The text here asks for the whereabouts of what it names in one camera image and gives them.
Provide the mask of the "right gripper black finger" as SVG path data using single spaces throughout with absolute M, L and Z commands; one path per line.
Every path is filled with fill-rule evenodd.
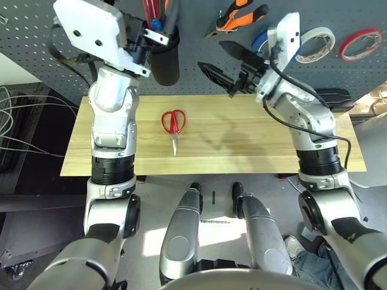
M 233 79 L 223 73 L 223 70 L 210 63 L 198 62 L 202 73 L 214 84 L 226 90 L 229 97 L 235 95 L 235 83 Z
M 236 60 L 242 60 L 243 62 L 253 61 L 257 55 L 237 42 L 224 40 L 219 44 L 226 51 L 227 54 L 232 56 Z

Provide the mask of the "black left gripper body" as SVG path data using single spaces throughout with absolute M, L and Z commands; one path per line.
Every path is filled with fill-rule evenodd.
M 146 21 L 126 13 L 123 18 L 127 40 L 124 50 L 133 58 L 134 63 L 144 65 L 151 50 L 148 38 L 145 37 Z

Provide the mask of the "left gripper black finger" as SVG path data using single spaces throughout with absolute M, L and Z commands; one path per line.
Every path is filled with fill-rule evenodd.
M 169 37 L 164 35 L 163 33 L 159 33 L 157 31 L 145 28 L 143 36 L 146 39 L 147 45 L 168 46 Z

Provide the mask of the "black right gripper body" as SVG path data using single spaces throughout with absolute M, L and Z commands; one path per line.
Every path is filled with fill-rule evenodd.
M 237 92 L 243 94 L 254 94 L 256 87 L 268 70 L 268 65 L 262 57 L 256 54 L 241 56 L 241 72 L 238 74 L 237 81 L 230 88 L 230 96 Z

